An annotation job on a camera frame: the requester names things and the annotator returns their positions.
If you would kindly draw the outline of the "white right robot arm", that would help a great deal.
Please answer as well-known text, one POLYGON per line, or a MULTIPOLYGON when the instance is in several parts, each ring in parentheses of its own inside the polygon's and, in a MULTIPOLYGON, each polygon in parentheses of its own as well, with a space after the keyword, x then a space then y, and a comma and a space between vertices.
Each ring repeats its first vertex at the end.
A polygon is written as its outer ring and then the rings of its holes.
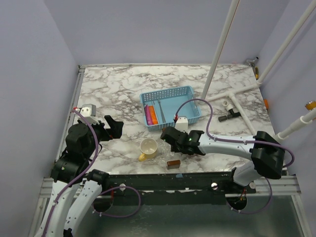
POLYGON ((175 153, 201 156, 223 154, 249 160, 245 165, 232 169, 227 187, 234 194, 261 177, 278 180, 282 176, 285 148, 263 131, 258 131, 254 136, 237 137, 214 135, 201 130, 187 133, 169 126, 160 138, 175 153))

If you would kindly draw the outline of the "yellow mug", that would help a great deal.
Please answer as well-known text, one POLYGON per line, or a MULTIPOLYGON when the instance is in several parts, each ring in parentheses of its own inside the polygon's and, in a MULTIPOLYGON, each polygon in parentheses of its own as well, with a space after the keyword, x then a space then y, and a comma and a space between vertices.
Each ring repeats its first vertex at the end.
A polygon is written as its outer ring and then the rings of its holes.
POLYGON ((140 143, 140 151, 141 154, 138 157, 139 162, 155 158, 158 151, 158 144, 156 140, 154 140, 153 138, 145 138, 140 143))

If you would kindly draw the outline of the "grey toothbrush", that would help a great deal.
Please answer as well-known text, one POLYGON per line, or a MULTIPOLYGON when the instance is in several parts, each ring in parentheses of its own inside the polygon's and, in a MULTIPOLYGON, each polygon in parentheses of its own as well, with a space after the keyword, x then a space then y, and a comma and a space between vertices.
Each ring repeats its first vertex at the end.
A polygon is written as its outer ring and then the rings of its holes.
POLYGON ((165 120, 165 116, 164 116, 163 109, 162 109, 162 106, 161 106, 161 101, 159 99, 158 99, 158 104, 159 104, 159 109, 160 109, 160 113, 161 113, 162 122, 165 123, 166 120, 165 120))

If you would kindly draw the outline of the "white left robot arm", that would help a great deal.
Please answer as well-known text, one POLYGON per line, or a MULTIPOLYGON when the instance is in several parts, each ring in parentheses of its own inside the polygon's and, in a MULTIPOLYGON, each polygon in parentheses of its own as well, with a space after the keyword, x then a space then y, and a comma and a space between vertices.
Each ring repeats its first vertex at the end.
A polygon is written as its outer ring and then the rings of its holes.
POLYGON ((108 173, 88 170, 96 160, 100 142, 119 139, 123 122, 106 115, 104 123, 80 116, 66 136, 66 148, 55 163, 52 191, 38 237, 73 237, 98 195, 109 191, 108 173))

